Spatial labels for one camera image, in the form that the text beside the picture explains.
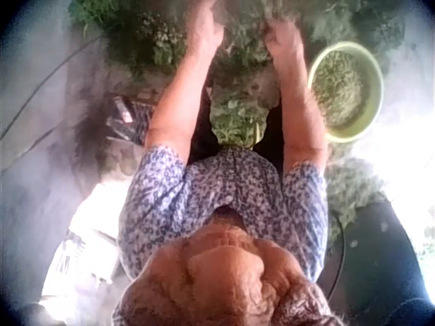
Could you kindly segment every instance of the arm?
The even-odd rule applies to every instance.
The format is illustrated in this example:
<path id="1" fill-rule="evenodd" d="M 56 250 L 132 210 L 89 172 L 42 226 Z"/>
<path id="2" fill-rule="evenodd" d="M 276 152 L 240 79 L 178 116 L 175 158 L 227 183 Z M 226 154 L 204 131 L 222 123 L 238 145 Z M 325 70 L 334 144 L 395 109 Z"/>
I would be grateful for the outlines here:
<path id="1" fill-rule="evenodd" d="M 147 148 L 166 145 L 188 161 L 190 141 L 198 117 L 201 90 L 224 27 L 214 22 L 215 0 L 202 0 L 188 23 L 188 47 L 177 73 L 165 90 L 147 132 Z"/>
<path id="2" fill-rule="evenodd" d="M 293 22 L 271 22 L 266 46 L 281 84 L 284 172 L 301 161 L 312 162 L 321 173 L 326 165 L 325 125 L 308 89 L 302 39 Z"/>

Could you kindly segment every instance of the hand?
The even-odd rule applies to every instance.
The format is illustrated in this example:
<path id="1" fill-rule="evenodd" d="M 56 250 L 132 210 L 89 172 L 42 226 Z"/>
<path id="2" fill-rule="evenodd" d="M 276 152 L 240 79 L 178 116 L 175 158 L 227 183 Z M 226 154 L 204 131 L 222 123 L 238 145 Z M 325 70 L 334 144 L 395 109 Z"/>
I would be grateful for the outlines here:
<path id="1" fill-rule="evenodd" d="M 188 52 L 214 57 L 224 38 L 224 27 L 217 24 L 212 8 L 216 0 L 197 0 L 188 21 Z"/>
<path id="2" fill-rule="evenodd" d="M 264 40 L 278 75 L 304 71 L 304 44 L 298 27 L 289 20 L 268 22 Z"/>

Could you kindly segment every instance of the green bowl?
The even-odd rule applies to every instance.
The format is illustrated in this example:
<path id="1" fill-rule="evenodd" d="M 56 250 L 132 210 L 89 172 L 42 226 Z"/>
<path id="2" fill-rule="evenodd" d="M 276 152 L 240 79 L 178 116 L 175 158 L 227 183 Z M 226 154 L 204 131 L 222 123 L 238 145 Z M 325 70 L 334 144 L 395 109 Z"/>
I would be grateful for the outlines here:
<path id="1" fill-rule="evenodd" d="M 308 87 L 311 88 L 315 72 L 320 62 L 332 51 L 343 51 L 354 56 L 363 67 L 368 78 L 368 98 L 362 113 L 346 128 L 328 128 L 326 138 L 335 143 L 354 141 L 364 133 L 376 120 L 383 102 L 383 77 L 378 62 L 374 56 L 360 44 L 354 42 L 339 42 L 322 50 L 311 65 L 308 77 Z"/>

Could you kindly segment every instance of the cable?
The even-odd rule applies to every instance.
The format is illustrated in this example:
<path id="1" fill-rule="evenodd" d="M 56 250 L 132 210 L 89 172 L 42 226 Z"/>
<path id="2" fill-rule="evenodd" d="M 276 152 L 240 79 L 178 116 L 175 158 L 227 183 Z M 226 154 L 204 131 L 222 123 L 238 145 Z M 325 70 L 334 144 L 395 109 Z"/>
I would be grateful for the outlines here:
<path id="1" fill-rule="evenodd" d="M 336 221 L 338 223 L 338 227 L 340 228 L 340 232 L 341 232 L 341 256 L 340 256 L 340 263 L 338 265 L 337 275 L 335 276 L 334 282 L 332 283 L 331 290 L 329 290 L 329 293 L 326 296 L 326 299 L 328 301 L 331 298 L 332 294 L 334 293 L 334 290 L 337 286 L 337 282 L 340 278 L 341 272 L 343 271 L 343 266 L 344 266 L 344 262 L 345 262 L 345 250 L 346 250 L 345 231 L 343 229 L 343 225 L 342 225 L 340 219 L 338 218 L 338 214 L 336 211 L 332 211 L 331 215 L 336 219 Z"/>
<path id="2" fill-rule="evenodd" d="M 7 132 L 9 132 L 10 128 L 12 128 L 12 126 L 14 125 L 15 121 L 20 117 L 21 113 L 24 111 L 24 109 L 26 108 L 26 106 L 28 105 L 28 103 L 32 100 L 32 98 L 36 95 L 36 93 L 38 93 L 38 91 L 41 89 L 41 87 L 60 69 L 62 68 L 65 64 L 68 63 L 68 61 L 70 61 L 76 54 L 79 54 L 81 51 L 85 50 L 88 46 L 90 46 L 92 43 L 94 43 L 96 40 L 102 38 L 104 36 L 104 34 L 100 34 L 99 36 L 95 37 L 94 39 L 91 39 L 88 43 L 86 43 L 85 45 L 83 45 L 82 47 L 80 47 L 78 50 L 74 51 L 72 54 L 70 54 L 66 59 L 64 59 L 64 61 L 62 61 L 56 68 L 54 68 L 54 70 L 49 73 L 47 75 L 47 77 L 45 77 L 41 83 L 38 84 L 38 86 L 36 86 L 36 88 L 34 89 L 34 91 L 32 92 L 32 94 L 30 95 L 30 97 L 27 99 L 26 102 L 24 102 L 24 104 L 21 106 L 21 108 L 18 110 L 18 112 L 16 113 L 16 115 L 14 116 L 14 118 L 12 119 L 12 121 L 7 125 L 7 127 L 5 128 L 5 130 L 1 133 L 1 137 L 0 137 L 0 141 L 3 140 L 3 138 L 5 138 Z"/>

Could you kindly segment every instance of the woman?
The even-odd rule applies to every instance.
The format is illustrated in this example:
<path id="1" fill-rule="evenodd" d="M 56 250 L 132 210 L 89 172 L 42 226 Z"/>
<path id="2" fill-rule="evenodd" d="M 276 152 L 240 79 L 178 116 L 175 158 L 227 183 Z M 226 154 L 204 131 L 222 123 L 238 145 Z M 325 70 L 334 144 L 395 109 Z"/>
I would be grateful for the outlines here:
<path id="1" fill-rule="evenodd" d="M 224 36 L 213 2 L 201 2 L 190 18 L 186 56 L 154 113 L 120 217 L 122 263 L 134 281 L 114 323 L 340 325 L 313 283 L 326 249 L 327 153 L 294 24 L 270 23 L 265 40 L 281 83 L 282 171 L 238 147 L 187 164 Z M 274 146 L 271 128 L 260 153 Z M 277 132 L 282 137 L 280 126 Z"/>

